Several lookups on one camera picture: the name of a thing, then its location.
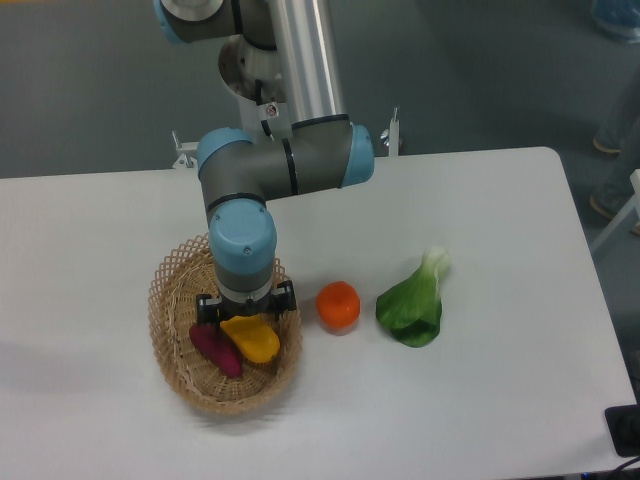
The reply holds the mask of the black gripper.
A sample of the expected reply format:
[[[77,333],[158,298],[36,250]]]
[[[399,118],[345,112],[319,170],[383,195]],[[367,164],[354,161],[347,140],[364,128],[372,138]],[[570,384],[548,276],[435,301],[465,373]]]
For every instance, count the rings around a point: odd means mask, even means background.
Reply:
[[[274,289],[264,291],[238,292],[223,288],[220,298],[209,294],[196,296],[197,325],[218,328],[221,311],[223,318],[271,314],[274,315],[275,321],[279,322],[283,314],[296,310],[296,295],[291,280],[283,281]]]

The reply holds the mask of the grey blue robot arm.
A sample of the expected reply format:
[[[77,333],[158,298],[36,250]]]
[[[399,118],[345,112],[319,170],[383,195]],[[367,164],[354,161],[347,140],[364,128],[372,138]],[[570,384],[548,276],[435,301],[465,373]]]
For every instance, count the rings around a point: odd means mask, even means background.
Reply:
[[[296,309],[274,273],[269,201],[368,181],[374,149],[345,108],[325,1],[158,1],[165,35],[189,44],[220,38],[218,70],[250,119],[197,143],[217,291],[196,298],[196,321]]]

